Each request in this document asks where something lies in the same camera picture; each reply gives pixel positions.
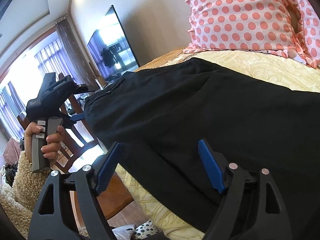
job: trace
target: pink polka dot pillow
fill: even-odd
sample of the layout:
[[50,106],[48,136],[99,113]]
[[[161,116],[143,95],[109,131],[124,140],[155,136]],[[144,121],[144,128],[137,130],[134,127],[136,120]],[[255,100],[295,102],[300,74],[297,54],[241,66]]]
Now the pink polka dot pillow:
[[300,46],[297,52],[307,65],[316,68],[320,65],[319,17],[308,0],[285,0],[296,12],[298,21],[297,38]]
[[244,49],[288,57],[294,31],[282,0],[186,0],[192,42],[186,53]]

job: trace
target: silver bolt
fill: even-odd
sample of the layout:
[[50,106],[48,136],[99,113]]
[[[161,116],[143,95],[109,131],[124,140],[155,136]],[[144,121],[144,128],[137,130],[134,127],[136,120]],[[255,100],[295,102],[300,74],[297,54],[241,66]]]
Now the silver bolt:
[[262,174],[264,174],[264,175],[268,175],[268,174],[270,173],[270,171],[269,171],[268,169],[266,169],[266,168],[263,168],[263,169],[261,170],[261,172],[262,172]]
[[238,165],[236,163],[230,163],[229,168],[232,170],[236,170],[236,169],[238,169]]
[[54,170],[54,171],[51,171],[51,176],[57,176],[59,174],[59,171],[57,170]]
[[83,171],[89,171],[89,170],[91,170],[91,166],[90,165],[85,165],[85,166],[82,167],[82,170]]

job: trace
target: mattress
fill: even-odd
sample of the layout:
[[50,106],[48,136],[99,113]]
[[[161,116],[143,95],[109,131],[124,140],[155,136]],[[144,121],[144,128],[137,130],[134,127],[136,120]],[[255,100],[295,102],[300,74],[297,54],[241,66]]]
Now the mattress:
[[[309,68],[295,60],[272,54],[241,50],[206,51],[195,54],[181,53],[163,65],[148,65],[147,68],[173,65],[186,61],[191,57],[198,57],[217,63],[253,78],[288,87],[291,90],[320,92],[320,69]],[[200,240],[203,238],[204,233],[193,228],[168,210],[121,165],[117,166],[116,172],[135,201],[140,204],[145,215],[152,220],[159,230],[162,229],[168,238],[171,240]]]

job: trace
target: human hand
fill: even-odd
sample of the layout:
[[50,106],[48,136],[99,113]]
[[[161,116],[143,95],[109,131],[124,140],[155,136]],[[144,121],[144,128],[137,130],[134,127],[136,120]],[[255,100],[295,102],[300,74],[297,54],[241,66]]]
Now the human hand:
[[[32,135],[34,133],[39,133],[42,129],[41,125],[37,125],[32,122],[28,125],[26,131],[24,132],[24,149],[26,152],[26,158],[32,163]],[[61,142],[63,141],[63,134],[65,132],[62,126],[58,126],[57,133],[53,133],[47,136],[48,145],[41,148],[44,153],[44,157],[55,161],[58,158],[58,150],[61,148]]]

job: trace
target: gripper handle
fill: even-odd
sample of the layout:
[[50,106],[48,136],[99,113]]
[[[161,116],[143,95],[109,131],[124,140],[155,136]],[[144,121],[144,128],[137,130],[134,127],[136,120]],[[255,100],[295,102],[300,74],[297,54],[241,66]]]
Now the gripper handle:
[[40,173],[50,170],[50,161],[43,157],[41,148],[47,145],[47,136],[57,132],[57,127],[62,125],[63,119],[53,116],[48,119],[39,119],[36,123],[42,125],[43,128],[39,133],[32,135],[32,172]]

